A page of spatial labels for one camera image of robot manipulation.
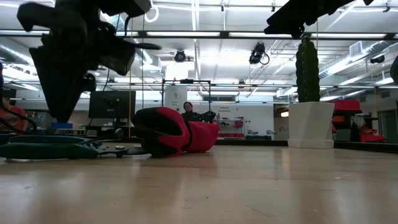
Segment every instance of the computer monitor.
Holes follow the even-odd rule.
[[[94,91],[90,94],[90,118],[129,118],[129,106],[131,115],[136,111],[136,92],[130,91]]]

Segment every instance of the pipe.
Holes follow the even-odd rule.
[[[0,58],[3,58],[5,63],[34,65],[27,47],[7,37],[0,37]]]
[[[336,74],[344,69],[355,65],[359,61],[367,60],[370,58],[374,58],[380,54],[384,54],[390,51],[390,49],[392,47],[395,47],[396,45],[397,44],[394,42],[384,40],[376,43],[373,41],[362,41],[362,46],[365,49],[362,51],[361,57],[351,58],[350,52],[347,52],[322,67],[320,69],[319,77],[321,79],[329,77],[330,75]]]

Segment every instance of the green mat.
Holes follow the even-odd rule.
[[[0,146],[8,159],[95,159],[98,151],[87,139],[69,136],[17,136]]]

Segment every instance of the white planter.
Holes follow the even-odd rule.
[[[295,103],[289,106],[289,147],[332,149],[334,103]]]

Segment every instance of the fluorescent light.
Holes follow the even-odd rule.
[[[239,92],[238,91],[212,91],[211,95],[216,96],[216,95],[237,95]]]
[[[318,38],[347,38],[347,39],[355,39],[355,38],[384,38],[387,34],[318,34]],[[316,38],[317,34],[312,34],[312,38]]]
[[[354,95],[357,95],[357,94],[362,93],[362,92],[364,92],[364,91],[365,91],[365,90],[355,91],[355,92],[349,93],[349,94],[347,94],[347,95],[345,95],[345,96],[354,96]]]
[[[4,6],[4,7],[14,7],[14,8],[18,8],[18,7],[19,7],[18,4],[6,4],[6,3],[0,3],[0,6]]]
[[[261,102],[261,101],[243,101],[243,102],[241,102],[241,101],[239,101],[239,102],[236,102],[236,103],[266,104],[267,102]]]
[[[176,36],[176,37],[219,37],[220,32],[147,32],[147,35],[152,36]]]
[[[280,114],[281,117],[286,118],[289,116],[289,112],[283,112]]]
[[[124,37],[124,31],[117,31],[116,35],[118,37]],[[138,36],[138,32],[127,31],[126,37],[137,37],[137,36]]]
[[[347,84],[356,82],[356,81],[358,81],[358,80],[360,80],[360,79],[361,79],[361,78],[359,78],[359,77],[350,78],[349,80],[346,80],[346,81],[340,83],[340,85],[347,85]]]
[[[276,85],[257,85],[257,87],[271,87],[271,88],[278,88],[278,87],[293,87],[293,85],[283,85],[283,84],[281,84],[281,85],[279,85],[279,84],[276,84]]]
[[[398,88],[398,86],[389,86],[389,85],[386,85],[386,86],[379,86],[379,88],[384,88],[384,89],[395,89],[395,88]]]
[[[162,70],[162,68],[151,64],[144,64],[144,66],[140,66],[139,68],[144,72],[160,72]]]
[[[389,84],[389,83],[393,83],[393,79],[392,78],[385,78],[383,80],[380,80],[378,82],[376,82],[376,85],[385,85],[385,84]]]
[[[251,87],[252,85],[249,84],[215,84],[216,86],[223,86],[223,87]]]
[[[251,94],[251,96],[276,96],[276,92],[271,92],[271,91],[242,91],[241,96],[246,96],[248,94]]]
[[[263,32],[230,32],[230,37],[270,37],[270,38],[292,38],[288,34],[265,34]]]
[[[24,30],[0,30],[0,35],[42,35],[49,34],[48,30],[32,30],[26,32]]]
[[[338,88],[374,88],[373,86],[338,86]]]
[[[320,101],[329,101],[339,98],[340,96],[324,96],[320,99]]]

